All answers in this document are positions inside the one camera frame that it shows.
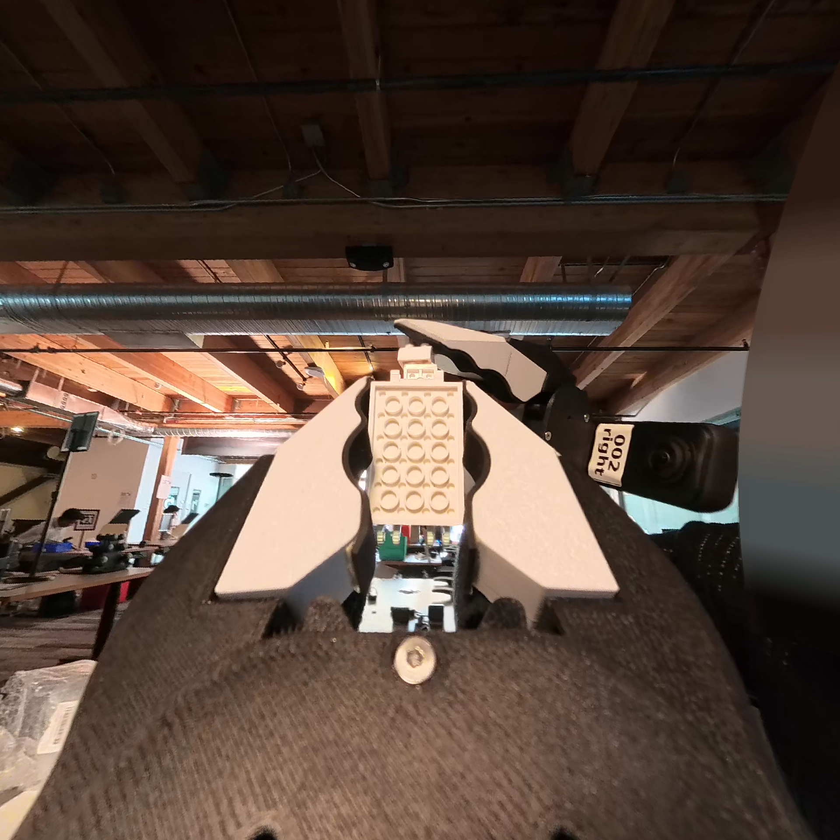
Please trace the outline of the white and red lego model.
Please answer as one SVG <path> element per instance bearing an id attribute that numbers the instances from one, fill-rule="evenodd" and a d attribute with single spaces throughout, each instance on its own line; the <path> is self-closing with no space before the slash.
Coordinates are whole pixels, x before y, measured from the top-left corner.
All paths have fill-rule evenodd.
<path id="1" fill-rule="evenodd" d="M 369 396 L 367 495 L 375 526 L 465 523 L 464 388 L 431 362 L 406 362 Z"/>

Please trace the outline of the person's black knit sweater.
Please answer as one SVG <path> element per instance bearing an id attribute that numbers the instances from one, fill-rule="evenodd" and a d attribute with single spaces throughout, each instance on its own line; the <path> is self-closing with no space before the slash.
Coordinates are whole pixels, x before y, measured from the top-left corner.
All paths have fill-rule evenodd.
<path id="1" fill-rule="evenodd" d="M 744 583 L 740 526 L 688 521 L 651 540 L 677 568 L 710 616 L 755 701 L 749 599 Z"/>

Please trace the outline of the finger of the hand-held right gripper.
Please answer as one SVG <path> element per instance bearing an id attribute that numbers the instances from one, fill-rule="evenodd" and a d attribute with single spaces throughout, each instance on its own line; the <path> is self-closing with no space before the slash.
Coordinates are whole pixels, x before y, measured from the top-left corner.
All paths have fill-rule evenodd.
<path id="1" fill-rule="evenodd" d="M 441 353 L 436 353 L 436 366 L 439 370 L 444 372 L 444 378 L 447 382 L 474 382 L 480 391 L 490 396 L 496 403 L 504 406 L 505 408 L 519 408 L 521 405 L 519 401 L 509 400 L 504 395 L 499 396 L 494 393 L 488 384 L 478 377 L 477 374 L 460 371 L 455 362 Z"/>
<path id="2" fill-rule="evenodd" d="M 428 344 L 449 357 L 462 372 L 478 375 L 499 396 L 529 403 L 549 392 L 549 352 L 519 339 L 455 325 L 410 318 L 394 321 L 395 328 L 414 345 Z"/>

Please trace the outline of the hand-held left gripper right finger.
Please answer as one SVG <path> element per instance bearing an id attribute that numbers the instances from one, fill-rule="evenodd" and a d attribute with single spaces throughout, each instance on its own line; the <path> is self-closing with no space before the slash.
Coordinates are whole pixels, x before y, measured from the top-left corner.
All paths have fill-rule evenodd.
<path id="1" fill-rule="evenodd" d="M 553 599 L 611 601 L 618 583 L 552 447 L 465 387 L 465 624 L 512 599 L 529 625 Z"/>

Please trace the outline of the ribbed metal air duct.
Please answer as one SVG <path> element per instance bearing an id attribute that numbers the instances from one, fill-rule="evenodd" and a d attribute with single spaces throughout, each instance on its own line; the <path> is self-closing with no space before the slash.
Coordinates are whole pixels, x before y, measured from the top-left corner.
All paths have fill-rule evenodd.
<path id="1" fill-rule="evenodd" d="M 632 304 L 632 291 L 622 286 L 26 285 L 2 286 L 1 330 L 387 335 L 409 319 L 511 335 L 605 336 Z"/>

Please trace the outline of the small white lego piece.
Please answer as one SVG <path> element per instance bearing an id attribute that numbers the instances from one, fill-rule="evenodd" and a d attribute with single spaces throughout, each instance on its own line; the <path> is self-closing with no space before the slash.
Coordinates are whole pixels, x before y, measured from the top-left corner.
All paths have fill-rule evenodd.
<path id="1" fill-rule="evenodd" d="M 434 362 L 434 352 L 430 345 L 406 344 L 397 352 L 402 380 L 405 382 L 425 382 L 442 380 L 444 373 Z"/>

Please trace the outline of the clear plastic bubble bag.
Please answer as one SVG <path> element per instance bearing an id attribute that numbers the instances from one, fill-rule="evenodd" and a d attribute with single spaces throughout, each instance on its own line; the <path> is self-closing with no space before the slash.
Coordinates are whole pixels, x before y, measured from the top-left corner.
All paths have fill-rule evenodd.
<path id="1" fill-rule="evenodd" d="M 2 687 L 2 805 L 46 782 L 96 666 L 84 658 L 20 670 Z"/>

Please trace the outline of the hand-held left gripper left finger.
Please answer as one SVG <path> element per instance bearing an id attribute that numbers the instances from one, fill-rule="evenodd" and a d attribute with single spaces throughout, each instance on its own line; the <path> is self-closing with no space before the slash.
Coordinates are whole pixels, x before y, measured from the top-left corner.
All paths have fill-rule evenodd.
<path id="1" fill-rule="evenodd" d="M 220 600 L 362 599 L 370 587 L 370 379 L 278 447 L 220 574 Z"/>

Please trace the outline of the long wooden table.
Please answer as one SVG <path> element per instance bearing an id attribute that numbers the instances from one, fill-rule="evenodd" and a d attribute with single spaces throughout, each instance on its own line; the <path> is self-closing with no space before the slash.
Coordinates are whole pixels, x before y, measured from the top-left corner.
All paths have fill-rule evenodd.
<path id="1" fill-rule="evenodd" d="M 106 586 L 108 592 L 102 608 L 98 630 L 91 651 L 91 658 L 97 660 L 108 642 L 114 617 L 119 605 L 121 587 L 124 583 L 141 581 L 154 572 L 154 567 L 128 568 L 101 574 L 60 573 L 48 581 L 15 584 L 2 591 L 1 606 L 32 601 L 65 592 L 82 592 L 91 588 Z"/>

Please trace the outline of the black device on table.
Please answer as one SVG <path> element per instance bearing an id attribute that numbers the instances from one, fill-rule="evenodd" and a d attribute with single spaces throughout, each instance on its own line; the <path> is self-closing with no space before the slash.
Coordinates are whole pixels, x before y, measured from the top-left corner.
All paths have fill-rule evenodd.
<path id="1" fill-rule="evenodd" d="M 85 574 L 109 574 L 124 571 L 130 565 L 123 534 L 102 534 L 89 550 L 91 557 L 85 565 Z"/>

